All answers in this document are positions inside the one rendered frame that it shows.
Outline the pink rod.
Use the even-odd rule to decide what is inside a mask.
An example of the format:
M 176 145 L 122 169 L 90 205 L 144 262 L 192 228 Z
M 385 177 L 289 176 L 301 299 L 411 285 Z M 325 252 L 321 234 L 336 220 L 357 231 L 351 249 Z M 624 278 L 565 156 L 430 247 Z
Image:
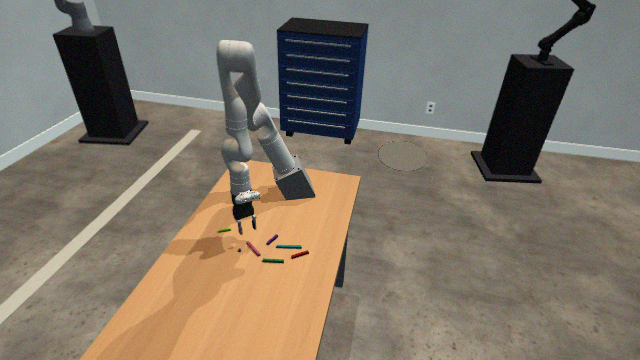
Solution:
M 255 254 L 258 257 L 261 256 L 261 254 L 258 252 L 258 250 L 249 241 L 247 241 L 246 244 L 255 252 Z

